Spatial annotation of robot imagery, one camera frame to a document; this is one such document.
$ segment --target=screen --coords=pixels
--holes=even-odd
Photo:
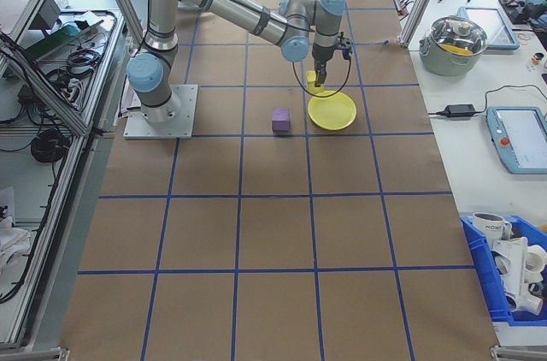
[[[533,110],[498,110],[519,167],[547,169],[547,133]]]
[[[470,21],[482,27],[488,39],[487,44],[513,44],[508,28],[496,9],[466,9]]]

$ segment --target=blue joint cap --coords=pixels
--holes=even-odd
[[[290,1],[291,0],[279,0],[279,8],[277,9],[277,11],[280,15],[285,16]]]
[[[319,3],[331,15],[341,16],[344,14],[345,0],[319,0]]]
[[[163,66],[154,55],[141,53],[129,61],[126,74],[136,92],[150,93],[162,82]]]
[[[293,36],[281,45],[281,54],[289,62],[301,62],[308,55],[309,40],[305,36]]]

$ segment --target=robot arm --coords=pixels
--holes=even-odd
[[[279,14],[253,0],[178,0],[230,21],[248,32],[276,44],[283,57],[300,62],[309,50],[310,26],[315,26],[313,56],[318,82],[326,76],[326,62],[336,49],[348,50],[350,44],[338,34],[345,0],[281,0]],[[174,0],[150,0],[150,18],[145,43],[156,50],[176,45]]]
[[[281,0],[278,14],[253,0],[148,0],[144,37],[148,53],[137,55],[127,66],[127,78],[148,122],[165,121],[179,107],[168,84],[177,53],[177,1],[208,10],[279,46],[290,62],[300,62],[308,55],[310,27],[315,27],[312,55],[316,86],[325,83],[326,63],[335,50],[342,50],[344,58],[350,59],[350,41],[339,33],[345,0]]]

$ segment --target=pot handle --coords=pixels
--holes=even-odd
[[[466,57],[451,57],[450,61],[457,66],[465,66],[466,64],[468,64],[469,59],[467,59]]]
[[[420,54],[422,56],[429,55],[429,42],[427,41],[427,38],[420,39]]]

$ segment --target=yellow object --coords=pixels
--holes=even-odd
[[[473,52],[470,51],[470,50],[467,50],[467,49],[463,49],[462,47],[458,47],[458,46],[453,46],[452,44],[445,44],[445,43],[441,43],[440,46],[451,52],[451,53],[456,53],[457,55],[462,55],[462,56],[472,56],[473,55]]]
[[[318,93],[328,96],[334,91]],[[342,92],[329,98],[311,98],[308,103],[309,118],[325,130],[341,130],[348,127],[357,116],[357,107],[353,100]]]
[[[325,90],[325,85],[320,85],[319,87],[315,87],[316,80],[317,80],[317,75],[315,74],[315,71],[308,70],[306,72],[306,82],[308,84],[308,92],[317,94]]]

